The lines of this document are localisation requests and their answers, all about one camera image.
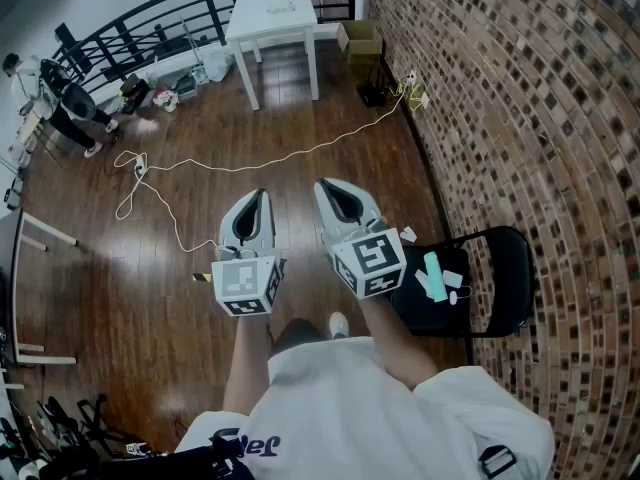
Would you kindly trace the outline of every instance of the black pants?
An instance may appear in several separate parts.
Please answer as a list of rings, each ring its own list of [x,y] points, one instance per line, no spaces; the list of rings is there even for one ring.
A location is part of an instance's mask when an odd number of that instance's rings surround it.
[[[337,334],[337,338],[344,338],[342,334]],[[318,328],[309,320],[295,318],[291,320],[280,333],[280,336],[271,346],[271,355],[275,356],[289,348],[302,345],[303,343],[313,343],[316,341],[326,341]]]
[[[93,116],[91,120],[107,126],[111,121],[111,118],[102,110],[96,109],[96,115]],[[74,122],[69,117],[69,114],[67,114],[65,109],[62,108],[62,105],[58,105],[56,107],[56,111],[49,118],[49,122],[51,123],[51,126],[58,130],[62,135],[74,142],[77,142],[84,148],[90,149],[96,143],[95,140],[89,137],[74,124]]]

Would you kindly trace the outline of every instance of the shoe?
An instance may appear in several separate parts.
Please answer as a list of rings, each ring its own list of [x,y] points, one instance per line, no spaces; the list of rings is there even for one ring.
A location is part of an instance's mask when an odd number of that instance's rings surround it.
[[[109,121],[109,124],[107,125],[107,128],[106,128],[107,133],[111,133],[112,131],[114,131],[119,124],[120,123],[115,119],[112,119],[111,121]]]
[[[342,313],[336,311],[329,318],[329,334],[331,339],[348,338],[349,337],[349,321]]]
[[[93,155],[95,155],[101,149],[102,149],[102,143],[96,141],[96,143],[93,145],[92,148],[89,148],[84,152],[84,157],[85,158],[91,158]]]

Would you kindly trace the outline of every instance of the brick wall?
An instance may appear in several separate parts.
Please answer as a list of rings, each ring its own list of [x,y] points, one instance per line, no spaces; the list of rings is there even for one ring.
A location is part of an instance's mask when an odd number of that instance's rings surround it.
[[[640,0],[369,0],[455,236],[534,251],[536,315],[477,361],[554,426],[552,478],[618,478],[640,452]],[[491,272],[472,249],[474,327]]]

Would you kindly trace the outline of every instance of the white cable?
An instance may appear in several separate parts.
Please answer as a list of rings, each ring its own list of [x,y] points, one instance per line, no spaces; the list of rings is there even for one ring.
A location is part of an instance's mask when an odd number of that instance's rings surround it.
[[[309,154],[309,153],[313,153],[316,149],[319,149],[319,148],[322,148],[322,147],[325,147],[325,146],[331,146],[332,144],[335,144],[336,142],[338,142],[340,139],[342,139],[344,137],[348,137],[350,135],[355,135],[356,133],[364,130],[365,128],[368,128],[369,126],[373,126],[373,125],[378,124],[385,117],[388,117],[388,116],[390,116],[391,114],[393,114],[395,112],[396,108],[398,108],[398,105],[400,104],[400,101],[402,101],[402,97],[404,96],[404,94],[405,94],[405,91],[402,91],[400,93],[400,95],[398,96],[398,101],[396,101],[396,104],[393,106],[393,108],[389,112],[387,112],[386,114],[383,114],[382,116],[380,116],[375,121],[373,121],[371,123],[368,123],[368,124],[365,124],[365,125],[362,125],[360,128],[358,128],[355,131],[348,132],[348,133],[343,133],[342,135],[340,135],[339,137],[335,138],[334,140],[332,140],[330,142],[323,142],[322,144],[317,144],[316,146],[312,147],[311,149],[303,149],[303,150],[300,150],[300,151],[294,151],[293,153],[289,153],[287,156],[285,156],[283,158],[278,158],[276,160],[270,160],[269,162],[266,162],[266,163],[264,163],[262,165],[238,167],[236,169],[227,169],[226,167],[211,167],[209,165],[202,164],[202,163],[194,160],[193,158],[187,158],[186,160],[182,160],[182,161],[178,162],[177,164],[172,165],[171,167],[158,167],[156,165],[149,165],[147,167],[147,170],[141,176],[138,176],[137,171],[135,171],[136,183],[133,186],[133,189],[131,190],[131,192],[129,192],[129,195],[118,205],[118,208],[116,208],[116,219],[124,220],[129,215],[131,215],[131,212],[133,211],[133,194],[135,194],[136,190],[138,189],[138,187],[140,185],[144,185],[145,187],[150,188],[151,190],[153,190],[156,193],[156,195],[158,196],[158,199],[160,199],[160,201],[162,201],[162,203],[167,207],[167,210],[169,210],[169,215],[171,215],[171,218],[173,219],[173,229],[175,231],[176,238],[178,239],[178,245],[180,245],[180,249],[182,249],[184,252],[193,252],[193,251],[195,251],[197,249],[200,249],[201,247],[204,247],[208,243],[213,244],[214,247],[218,247],[218,244],[213,239],[208,239],[205,242],[201,243],[200,245],[198,245],[196,247],[193,247],[192,249],[185,249],[184,248],[184,246],[182,245],[182,241],[180,240],[180,235],[178,234],[178,221],[176,220],[175,216],[173,215],[173,212],[171,211],[171,207],[169,206],[169,203],[167,203],[162,198],[162,196],[160,195],[160,192],[158,192],[157,189],[155,189],[154,187],[152,187],[148,183],[145,183],[144,181],[142,181],[142,179],[146,176],[146,174],[151,169],[156,169],[158,171],[170,171],[171,169],[175,169],[176,167],[179,167],[179,166],[181,166],[183,164],[186,164],[188,162],[191,162],[191,163],[194,163],[196,165],[199,165],[200,167],[204,167],[205,169],[209,169],[210,171],[240,172],[240,171],[262,169],[263,167],[267,167],[267,166],[272,165],[272,164],[276,164],[276,163],[279,163],[279,162],[284,162],[285,160],[288,160],[289,158],[291,158],[293,156],[296,156],[296,155],[306,155],[306,154]],[[119,164],[118,160],[120,159],[120,157],[122,155],[132,155],[132,156],[126,162],[124,162],[122,164]],[[135,162],[138,158],[142,158],[144,160],[144,164],[147,165],[147,153],[134,153],[133,151],[125,150],[122,153],[120,153],[118,155],[118,157],[114,160],[113,166],[114,167],[124,167],[125,165],[130,164],[131,162]],[[122,206],[124,204],[126,204],[127,201],[129,201],[129,211],[126,213],[126,215],[124,215],[123,217],[120,217],[119,216],[120,208],[122,208]]]

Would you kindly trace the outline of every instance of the black folding chair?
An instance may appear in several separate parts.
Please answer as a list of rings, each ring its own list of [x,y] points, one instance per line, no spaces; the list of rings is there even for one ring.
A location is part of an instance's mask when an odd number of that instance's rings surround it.
[[[489,325],[484,332],[471,332],[470,298],[459,298],[455,305],[451,305],[448,299],[435,302],[427,297],[424,288],[415,277],[416,270],[425,272],[424,255],[435,251],[440,268],[462,275],[462,286],[469,286],[469,256],[461,247],[468,240],[477,238],[487,241],[493,264],[493,307]],[[498,226],[439,244],[404,247],[403,250],[407,259],[407,269],[402,286],[393,292],[391,300],[396,312],[413,334],[450,338],[509,336],[533,315],[531,249],[517,229]],[[460,297],[469,291],[450,286],[445,288],[447,295],[455,290]]]

